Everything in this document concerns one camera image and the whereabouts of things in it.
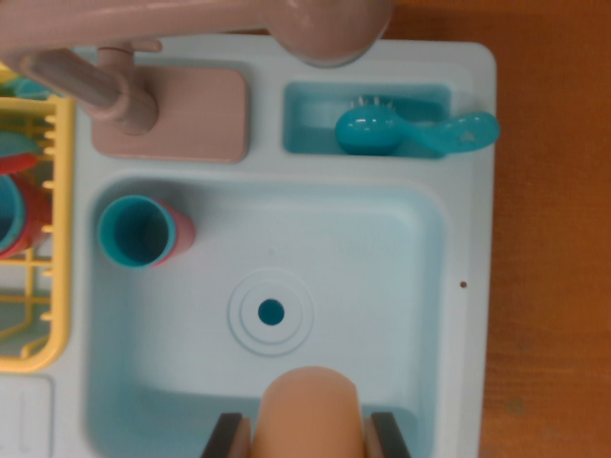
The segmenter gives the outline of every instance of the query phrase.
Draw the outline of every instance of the toy dishwasher rack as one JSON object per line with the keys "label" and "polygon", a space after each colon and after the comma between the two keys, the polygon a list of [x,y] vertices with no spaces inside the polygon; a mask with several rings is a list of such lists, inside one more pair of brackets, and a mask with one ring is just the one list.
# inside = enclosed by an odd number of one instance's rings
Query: toy dishwasher rack
{"label": "toy dishwasher rack", "polygon": [[[0,83],[13,76],[14,73],[0,64]],[[50,257],[38,258],[35,250],[29,249],[22,255],[0,260],[0,265],[25,270],[26,276],[23,294],[0,291],[0,307],[9,304],[25,307],[25,318],[21,323],[0,330],[0,348],[9,339],[31,335],[29,330],[32,330],[35,320],[50,324],[48,334],[26,340],[18,355],[6,355],[0,351],[0,371],[32,372],[57,359],[70,334],[74,102],[55,95],[46,101],[0,97],[0,130],[19,132],[36,139],[43,151],[39,160],[50,162],[53,167],[53,179],[42,183],[53,200],[53,223],[44,228],[53,237],[53,253]],[[34,275],[39,268],[44,269],[44,276],[52,277],[50,297],[36,296],[34,292]],[[35,317],[34,307],[46,304],[49,310]]]}

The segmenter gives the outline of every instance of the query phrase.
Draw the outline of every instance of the pink cup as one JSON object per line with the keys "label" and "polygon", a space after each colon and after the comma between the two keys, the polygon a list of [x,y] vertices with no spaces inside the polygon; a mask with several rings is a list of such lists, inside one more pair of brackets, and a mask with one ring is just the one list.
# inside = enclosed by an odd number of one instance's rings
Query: pink cup
{"label": "pink cup", "polygon": [[191,219],[145,196],[112,202],[102,213],[97,231],[106,256],[133,269],[155,267],[184,253],[195,235]]}

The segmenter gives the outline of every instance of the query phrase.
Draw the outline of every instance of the drain hole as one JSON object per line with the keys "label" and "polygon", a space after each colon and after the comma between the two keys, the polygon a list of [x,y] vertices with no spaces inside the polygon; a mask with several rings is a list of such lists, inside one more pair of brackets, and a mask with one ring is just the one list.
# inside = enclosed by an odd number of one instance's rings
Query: drain hole
{"label": "drain hole", "polygon": [[259,305],[259,319],[268,326],[275,326],[284,319],[284,307],[275,299],[268,299]]}

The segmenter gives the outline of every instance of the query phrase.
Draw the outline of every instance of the faucet base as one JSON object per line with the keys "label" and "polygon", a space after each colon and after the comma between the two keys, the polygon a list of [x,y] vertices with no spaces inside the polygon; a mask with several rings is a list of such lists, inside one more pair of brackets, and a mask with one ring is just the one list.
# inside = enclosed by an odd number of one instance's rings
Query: faucet base
{"label": "faucet base", "polygon": [[144,135],[127,135],[93,120],[95,148],[106,156],[239,162],[248,151],[249,95],[241,73],[228,69],[142,66],[135,81],[158,104]]}

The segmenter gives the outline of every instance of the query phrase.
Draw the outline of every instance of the drain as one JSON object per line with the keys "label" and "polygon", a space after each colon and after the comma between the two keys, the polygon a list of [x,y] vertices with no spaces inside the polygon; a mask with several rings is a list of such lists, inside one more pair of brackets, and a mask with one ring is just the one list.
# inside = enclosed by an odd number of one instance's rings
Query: drain
{"label": "drain", "polygon": [[284,307],[275,299],[268,299],[259,305],[259,320],[268,326],[280,324],[284,318]]}
{"label": "drain", "polygon": [[297,348],[314,322],[307,288],[297,277],[279,269],[259,270],[246,277],[231,296],[228,315],[238,342],[266,356]]}

